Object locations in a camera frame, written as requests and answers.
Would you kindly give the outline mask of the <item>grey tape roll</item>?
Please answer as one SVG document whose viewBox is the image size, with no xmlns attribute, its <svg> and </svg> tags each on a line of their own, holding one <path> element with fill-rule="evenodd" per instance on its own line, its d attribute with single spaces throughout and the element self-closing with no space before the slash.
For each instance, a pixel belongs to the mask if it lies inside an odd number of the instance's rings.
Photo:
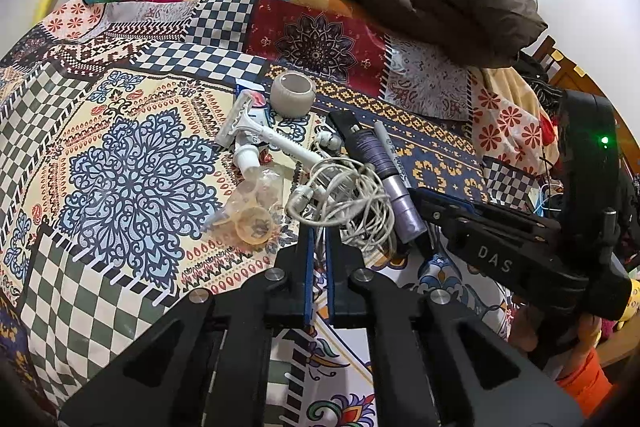
<svg viewBox="0 0 640 427">
<path fill-rule="evenodd" d="M 287 70 L 277 75 L 270 90 L 272 109 L 284 118 L 306 116 L 316 98 L 316 85 L 306 75 Z"/>
</svg>

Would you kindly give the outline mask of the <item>patchwork patterned bedsheet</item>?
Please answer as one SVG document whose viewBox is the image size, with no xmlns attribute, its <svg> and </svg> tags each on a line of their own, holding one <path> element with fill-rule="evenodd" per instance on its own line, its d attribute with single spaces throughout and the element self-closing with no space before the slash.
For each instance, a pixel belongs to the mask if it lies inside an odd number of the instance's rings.
<svg viewBox="0 0 640 427">
<path fill-rule="evenodd" d="M 558 159 L 515 70 L 464 69 L 342 0 L 70 0 L 1 62 L 1 360 L 47 416 L 188 291 L 234 291 L 296 242 L 282 172 L 264 243 L 204 220 L 240 183 L 215 135 L 251 81 L 316 84 L 311 111 L 266 123 L 317 150 L 334 109 L 382 122 L 410 183 L 527 205 Z"/>
</svg>

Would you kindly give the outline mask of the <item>purple metallic tube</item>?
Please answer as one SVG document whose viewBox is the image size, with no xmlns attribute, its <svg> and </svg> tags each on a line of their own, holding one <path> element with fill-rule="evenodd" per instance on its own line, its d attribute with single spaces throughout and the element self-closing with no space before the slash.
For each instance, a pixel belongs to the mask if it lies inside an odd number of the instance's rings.
<svg viewBox="0 0 640 427">
<path fill-rule="evenodd" d="M 395 232 L 401 243 L 408 244 L 422 235 L 426 231 L 426 225 L 416 210 L 399 171 L 375 133 L 371 130 L 358 130 L 347 142 L 349 155 L 363 164 L 372 165 L 381 179 L 386 194 L 390 196 L 395 216 Z"/>
</svg>

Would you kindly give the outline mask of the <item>clear crumpled plastic bottle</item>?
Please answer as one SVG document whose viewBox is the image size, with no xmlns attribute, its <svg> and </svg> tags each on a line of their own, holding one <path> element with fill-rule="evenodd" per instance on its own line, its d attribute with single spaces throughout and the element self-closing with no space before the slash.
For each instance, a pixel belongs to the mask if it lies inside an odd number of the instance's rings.
<svg viewBox="0 0 640 427">
<path fill-rule="evenodd" d="M 260 163 L 258 148 L 252 144 L 235 147 L 233 165 L 239 168 L 242 181 L 205 220 L 203 231 L 243 247 L 265 245 L 279 228 L 283 176 L 278 167 Z"/>
</svg>

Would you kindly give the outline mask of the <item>black rectangular clip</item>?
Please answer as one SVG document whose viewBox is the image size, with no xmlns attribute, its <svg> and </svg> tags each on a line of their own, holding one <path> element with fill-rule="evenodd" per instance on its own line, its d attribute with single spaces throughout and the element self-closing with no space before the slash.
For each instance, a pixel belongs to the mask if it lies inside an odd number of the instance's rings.
<svg viewBox="0 0 640 427">
<path fill-rule="evenodd" d="M 363 130 L 350 110 L 332 110 L 328 119 L 343 140 L 344 147 L 351 158 L 360 160 L 362 157 L 361 140 Z"/>
</svg>

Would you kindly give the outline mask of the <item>black Sharpie marker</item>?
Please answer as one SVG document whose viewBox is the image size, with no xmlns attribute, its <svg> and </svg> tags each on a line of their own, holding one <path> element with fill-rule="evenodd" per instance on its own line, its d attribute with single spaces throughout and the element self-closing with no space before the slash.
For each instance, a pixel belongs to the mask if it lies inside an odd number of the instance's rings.
<svg viewBox="0 0 640 427">
<path fill-rule="evenodd" d="M 382 123 L 382 121 L 377 120 L 375 121 L 373 128 L 376 136 L 381 141 L 387 156 L 390 158 L 396 170 L 398 171 L 399 178 L 401 179 L 402 183 L 405 184 L 405 187 L 409 188 L 411 186 L 411 182 L 407 176 L 404 166 L 401 164 L 400 158 L 396 152 L 395 145 L 392 139 L 390 139 L 390 135 L 388 134 L 384 124 Z"/>
</svg>

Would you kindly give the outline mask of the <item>white disposable razor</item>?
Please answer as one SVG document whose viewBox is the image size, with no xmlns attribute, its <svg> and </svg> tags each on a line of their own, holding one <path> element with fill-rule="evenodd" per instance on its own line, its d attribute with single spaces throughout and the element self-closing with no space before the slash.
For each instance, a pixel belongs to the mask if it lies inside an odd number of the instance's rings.
<svg viewBox="0 0 640 427">
<path fill-rule="evenodd" d="M 283 153 L 294 157 L 304 168 L 310 169 L 323 160 L 323 157 L 312 150 L 307 150 L 286 136 L 275 132 L 270 127 L 250 118 L 250 101 L 234 101 L 230 113 L 215 136 L 215 142 L 223 148 L 229 148 L 240 132 L 257 136 L 260 142 L 277 147 Z"/>
</svg>

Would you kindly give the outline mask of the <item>small toothpaste tube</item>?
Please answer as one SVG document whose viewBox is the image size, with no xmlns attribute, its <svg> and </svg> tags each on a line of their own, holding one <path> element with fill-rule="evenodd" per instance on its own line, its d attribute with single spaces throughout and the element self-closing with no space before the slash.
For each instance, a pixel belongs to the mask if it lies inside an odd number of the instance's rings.
<svg viewBox="0 0 640 427">
<path fill-rule="evenodd" d="M 250 101 L 250 107 L 265 109 L 267 107 L 266 90 L 261 84 L 248 80 L 235 81 L 235 101 Z"/>
</svg>

